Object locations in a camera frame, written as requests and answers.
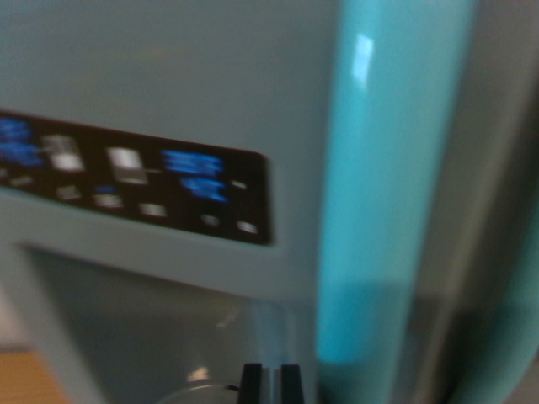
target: button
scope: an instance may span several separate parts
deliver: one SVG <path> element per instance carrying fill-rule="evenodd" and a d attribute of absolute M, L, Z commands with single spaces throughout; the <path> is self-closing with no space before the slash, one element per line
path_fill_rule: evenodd
<path fill-rule="evenodd" d="M 28 175 L 23 175 L 21 177 L 13 178 L 10 181 L 10 184 L 12 184 L 14 187 L 23 187 L 23 186 L 29 185 L 29 184 L 31 184 L 33 182 L 34 182 L 34 180 L 32 179 L 32 177 L 30 177 Z"/>
<path fill-rule="evenodd" d="M 56 196 L 61 200 L 79 199 L 81 191 L 75 185 L 67 185 L 66 187 L 58 187 Z"/>
<path fill-rule="evenodd" d="M 251 223 L 247 223 L 246 221 L 239 221 L 237 223 L 237 228 L 239 230 L 246 231 L 247 233 L 252 233 L 252 234 L 257 234 L 259 232 L 255 225 L 252 225 Z"/>
<path fill-rule="evenodd" d="M 110 147 L 107 152 L 116 180 L 122 183 L 148 184 L 146 170 L 142 166 L 138 151 L 123 147 Z"/>
<path fill-rule="evenodd" d="M 101 194 L 94 195 L 93 200 L 97 206 L 102 208 L 123 208 L 124 203 L 121 200 L 121 197 L 118 195 L 112 194 Z"/>
<path fill-rule="evenodd" d="M 245 183 L 240 183 L 239 181 L 236 181 L 236 180 L 231 181 L 230 184 L 236 188 L 247 189 L 247 185 Z"/>
<path fill-rule="evenodd" d="M 162 205 L 138 204 L 138 209 L 143 215 L 167 217 L 167 210 Z"/>
<path fill-rule="evenodd" d="M 45 150 L 51 158 L 52 167 L 56 170 L 77 173 L 84 171 L 84 163 L 77 143 L 68 136 L 43 136 Z"/>
<path fill-rule="evenodd" d="M 219 219 L 211 215 L 202 215 L 200 217 L 204 223 L 211 227 L 219 226 Z"/>

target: digital display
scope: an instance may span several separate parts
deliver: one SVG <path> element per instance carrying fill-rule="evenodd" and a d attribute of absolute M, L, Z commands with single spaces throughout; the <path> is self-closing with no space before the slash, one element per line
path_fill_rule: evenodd
<path fill-rule="evenodd" d="M 0 111 L 0 185 L 123 219 L 270 242 L 266 159 Z"/>

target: black control panel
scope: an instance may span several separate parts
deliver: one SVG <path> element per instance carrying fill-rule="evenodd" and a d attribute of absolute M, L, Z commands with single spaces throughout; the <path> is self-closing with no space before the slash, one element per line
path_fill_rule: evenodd
<path fill-rule="evenodd" d="M 268 244 L 264 156 L 0 111 L 0 184 L 124 219 Z"/>

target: wooden floor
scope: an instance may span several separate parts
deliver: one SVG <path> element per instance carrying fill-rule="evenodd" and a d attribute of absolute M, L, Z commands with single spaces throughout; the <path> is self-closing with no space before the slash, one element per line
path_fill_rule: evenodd
<path fill-rule="evenodd" d="M 0 353 L 0 404 L 69 404 L 41 359 L 31 352 Z"/>

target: turquoise handle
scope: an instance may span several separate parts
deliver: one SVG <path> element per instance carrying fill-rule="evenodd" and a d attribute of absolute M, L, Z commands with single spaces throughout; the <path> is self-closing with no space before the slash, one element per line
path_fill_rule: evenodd
<path fill-rule="evenodd" d="M 353 369 L 354 402 L 391 391 L 474 12 L 472 0 L 342 4 L 318 359 L 322 383 Z"/>

